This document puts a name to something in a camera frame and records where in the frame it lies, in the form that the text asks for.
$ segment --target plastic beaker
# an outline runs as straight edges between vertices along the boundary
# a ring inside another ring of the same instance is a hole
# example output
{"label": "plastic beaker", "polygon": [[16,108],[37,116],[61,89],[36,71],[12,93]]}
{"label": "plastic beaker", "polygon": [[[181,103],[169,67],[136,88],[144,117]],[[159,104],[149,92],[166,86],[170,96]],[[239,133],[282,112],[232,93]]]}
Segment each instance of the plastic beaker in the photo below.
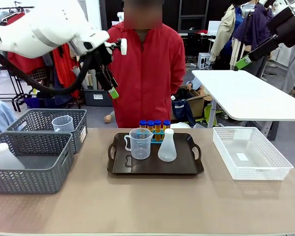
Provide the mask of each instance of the plastic beaker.
{"label": "plastic beaker", "polygon": [[55,132],[73,132],[73,118],[71,116],[62,116],[53,119],[52,121]]}
{"label": "plastic beaker", "polygon": [[[138,160],[143,160],[149,157],[151,153],[151,140],[153,133],[148,129],[137,128],[130,131],[129,135],[125,135],[126,141],[125,149],[131,151],[131,155]],[[127,148],[128,141],[130,139],[130,147]]]}

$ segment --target gray basket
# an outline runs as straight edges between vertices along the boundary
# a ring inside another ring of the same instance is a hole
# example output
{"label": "gray basket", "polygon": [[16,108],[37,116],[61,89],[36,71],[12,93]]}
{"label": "gray basket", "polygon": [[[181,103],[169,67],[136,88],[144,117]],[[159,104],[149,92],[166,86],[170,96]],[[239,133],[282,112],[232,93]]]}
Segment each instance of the gray basket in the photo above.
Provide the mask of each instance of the gray basket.
{"label": "gray basket", "polygon": [[22,162],[25,170],[0,169],[0,193],[54,194],[60,191],[72,163],[72,135],[3,132],[0,143]]}
{"label": "gray basket", "polygon": [[53,131],[54,118],[69,115],[73,118],[73,153],[77,154],[88,133],[86,110],[77,109],[30,109],[11,124],[8,131]]}

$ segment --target person's hand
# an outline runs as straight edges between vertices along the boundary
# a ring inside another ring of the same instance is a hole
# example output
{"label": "person's hand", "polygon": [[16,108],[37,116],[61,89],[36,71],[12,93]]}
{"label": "person's hand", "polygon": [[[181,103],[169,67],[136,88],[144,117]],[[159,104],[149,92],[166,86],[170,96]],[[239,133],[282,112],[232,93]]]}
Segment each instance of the person's hand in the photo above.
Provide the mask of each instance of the person's hand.
{"label": "person's hand", "polygon": [[192,83],[187,84],[187,89],[191,90],[192,89]]}
{"label": "person's hand", "polygon": [[105,123],[110,123],[112,121],[112,116],[111,115],[105,116],[104,121],[105,121]]}

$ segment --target beaker handle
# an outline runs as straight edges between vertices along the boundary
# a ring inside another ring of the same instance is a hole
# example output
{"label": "beaker handle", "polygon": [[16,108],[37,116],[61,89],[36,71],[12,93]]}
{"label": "beaker handle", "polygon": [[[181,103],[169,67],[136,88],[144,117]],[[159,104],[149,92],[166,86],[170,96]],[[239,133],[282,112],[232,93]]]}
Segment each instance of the beaker handle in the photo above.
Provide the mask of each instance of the beaker handle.
{"label": "beaker handle", "polygon": [[130,139],[130,135],[125,135],[125,136],[124,136],[124,140],[126,141],[126,147],[125,147],[125,149],[126,149],[127,151],[131,151],[131,148],[127,148],[127,146],[128,146],[128,140],[127,140],[127,138]]}

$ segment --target purple jacket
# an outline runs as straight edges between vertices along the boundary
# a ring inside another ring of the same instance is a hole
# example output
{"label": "purple jacket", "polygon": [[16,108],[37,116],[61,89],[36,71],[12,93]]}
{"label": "purple jacket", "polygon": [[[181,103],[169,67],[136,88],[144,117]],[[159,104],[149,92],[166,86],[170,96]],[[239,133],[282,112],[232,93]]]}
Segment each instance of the purple jacket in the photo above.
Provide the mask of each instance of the purple jacket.
{"label": "purple jacket", "polygon": [[273,14],[270,8],[266,10],[261,4],[256,4],[255,11],[253,12],[249,24],[247,25],[246,18],[233,33],[233,37],[242,42],[245,28],[247,27],[245,45],[251,45],[251,48],[255,49],[263,41],[272,36],[270,30],[266,26],[267,22],[272,19],[272,17]]}

